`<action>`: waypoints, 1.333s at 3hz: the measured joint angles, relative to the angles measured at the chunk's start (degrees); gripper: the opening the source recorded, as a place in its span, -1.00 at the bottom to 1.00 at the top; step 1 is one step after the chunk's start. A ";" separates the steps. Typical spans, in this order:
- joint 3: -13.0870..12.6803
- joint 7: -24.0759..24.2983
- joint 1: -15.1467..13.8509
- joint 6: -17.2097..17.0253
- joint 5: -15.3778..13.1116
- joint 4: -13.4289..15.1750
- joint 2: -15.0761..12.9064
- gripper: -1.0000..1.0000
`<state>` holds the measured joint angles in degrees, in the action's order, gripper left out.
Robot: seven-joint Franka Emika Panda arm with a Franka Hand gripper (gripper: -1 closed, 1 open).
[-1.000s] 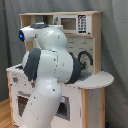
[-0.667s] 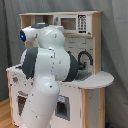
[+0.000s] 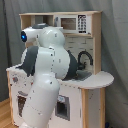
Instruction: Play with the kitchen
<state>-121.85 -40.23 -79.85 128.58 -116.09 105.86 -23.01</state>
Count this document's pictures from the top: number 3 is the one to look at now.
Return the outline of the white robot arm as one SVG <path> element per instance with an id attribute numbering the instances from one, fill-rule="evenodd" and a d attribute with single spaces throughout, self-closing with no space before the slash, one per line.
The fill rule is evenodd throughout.
<path id="1" fill-rule="evenodd" d="M 54 110 L 59 94 L 59 79 L 76 75 L 77 61 L 64 48 L 65 37 L 61 27 L 26 28 L 21 32 L 23 42 L 37 41 L 22 55 L 22 65 L 34 82 L 22 111 L 23 123 L 19 128 L 45 128 Z"/>

